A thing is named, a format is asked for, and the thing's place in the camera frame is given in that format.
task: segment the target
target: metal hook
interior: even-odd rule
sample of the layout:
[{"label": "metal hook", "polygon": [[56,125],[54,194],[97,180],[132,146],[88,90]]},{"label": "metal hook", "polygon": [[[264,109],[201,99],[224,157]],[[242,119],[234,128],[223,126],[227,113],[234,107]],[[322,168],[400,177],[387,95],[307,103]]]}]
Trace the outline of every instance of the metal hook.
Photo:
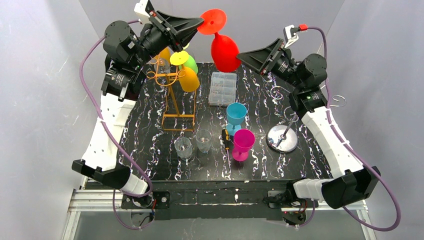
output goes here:
[{"label": "metal hook", "polygon": [[[292,109],[292,107],[291,106],[288,106],[288,107],[284,108],[284,111],[282,111],[282,114],[284,115],[284,117],[286,119],[289,119],[287,117],[287,114],[286,114],[287,109]],[[295,122],[299,121],[299,116],[295,112],[291,113],[290,116],[293,116],[291,119],[289,119],[290,122],[294,122],[295,123]]]},{"label": "metal hook", "polygon": [[338,100],[336,97],[339,97],[339,98],[341,98],[341,99],[343,99],[343,104],[341,104],[341,105],[332,105],[332,104],[330,104],[330,107],[344,107],[345,105],[346,105],[346,98],[344,97],[344,96],[342,96],[342,95],[334,95],[334,96],[332,96],[332,99],[334,100],[334,101],[336,101],[336,102],[340,102],[340,100]]},{"label": "metal hook", "polygon": [[276,89],[276,88],[281,88],[281,89],[283,89],[283,90],[287,91],[288,93],[290,93],[290,91],[289,91],[289,90],[285,89],[285,88],[284,88],[284,87],[282,87],[282,86],[273,86],[273,87],[271,88],[271,90],[269,90],[269,94],[270,94],[271,98],[273,98],[273,99],[275,99],[275,100],[280,100],[280,99],[282,99],[282,98],[283,98],[283,94],[282,94],[282,93],[280,93],[280,92],[278,92],[278,94],[280,94],[280,95],[281,95],[281,97],[276,97],[276,96],[274,96],[274,95],[273,95],[273,89]]}]

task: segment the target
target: blue plastic cup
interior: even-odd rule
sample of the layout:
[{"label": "blue plastic cup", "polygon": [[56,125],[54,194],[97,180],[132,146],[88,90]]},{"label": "blue plastic cup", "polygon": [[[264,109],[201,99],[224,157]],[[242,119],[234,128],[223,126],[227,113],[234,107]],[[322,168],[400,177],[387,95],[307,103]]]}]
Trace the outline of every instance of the blue plastic cup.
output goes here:
[{"label": "blue plastic cup", "polygon": [[234,136],[238,130],[242,129],[241,124],[245,120],[247,113],[247,108],[239,102],[228,105],[226,108],[226,119],[228,121],[226,129],[231,136]]}]

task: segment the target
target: gray wall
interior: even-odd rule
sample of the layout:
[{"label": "gray wall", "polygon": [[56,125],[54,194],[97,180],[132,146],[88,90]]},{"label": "gray wall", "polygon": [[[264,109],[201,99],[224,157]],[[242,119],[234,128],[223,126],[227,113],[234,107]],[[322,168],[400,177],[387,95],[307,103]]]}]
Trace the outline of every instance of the gray wall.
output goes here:
[{"label": "gray wall", "polygon": [[[108,24],[116,20],[132,20],[139,0],[79,0],[95,31],[103,36]],[[241,52],[264,48],[278,37],[288,25],[308,24],[330,29],[344,0],[151,0],[156,10],[179,17],[199,17],[209,9],[226,12],[227,23],[220,31],[231,37]],[[197,62],[212,62],[211,43],[213,35],[196,34],[188,48]],[[291,47],[295,58],[303,59],[318,51],[321,44],[319,33],[310,32],[300,36]]]},{"label": "gray wall", "polygon": [[[377,165],[402,209],[378,239],[423,239],[424,1],[346,0],[328,33],[328,76],[347,105],[334,117],[352,146]],[[394,205],[381,184],[371,221],[388,227]]]},{"label": "gray wall", "polygon": [[[62,236],[96,121],[78,67],[97,39],[78,1],[0,1],[1,239]],[[103,56],[85,71],[98,98]]]}]

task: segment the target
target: glass cup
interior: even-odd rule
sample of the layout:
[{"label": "glass cup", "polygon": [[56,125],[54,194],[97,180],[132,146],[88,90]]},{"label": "glass cup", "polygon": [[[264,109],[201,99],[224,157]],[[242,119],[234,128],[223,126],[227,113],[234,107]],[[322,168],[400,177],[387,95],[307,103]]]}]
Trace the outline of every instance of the glass cup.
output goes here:
[{"label": "glass cup", "polygon": [[212,134],[206,129],[196,132],[197,147],[200,152],[207,153],[212,146]]},{"label": "glass cup", "polygon": [[175,149],[178,156],[184,160],[190,159],[193,155],[193,145],[187,137],[179,137],[175,140]]}]

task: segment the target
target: plastic storage box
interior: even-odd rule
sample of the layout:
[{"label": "plastic storage box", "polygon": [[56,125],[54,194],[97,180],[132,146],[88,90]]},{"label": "plastic storage box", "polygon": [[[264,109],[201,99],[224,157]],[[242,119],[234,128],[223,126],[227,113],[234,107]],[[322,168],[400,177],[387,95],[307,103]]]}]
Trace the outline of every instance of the plastic storage box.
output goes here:
[{"label": "plastic storage box", "polygon": [[228,106],[236,102],[237,75],[213,72],[209,91],[210,106]]}]

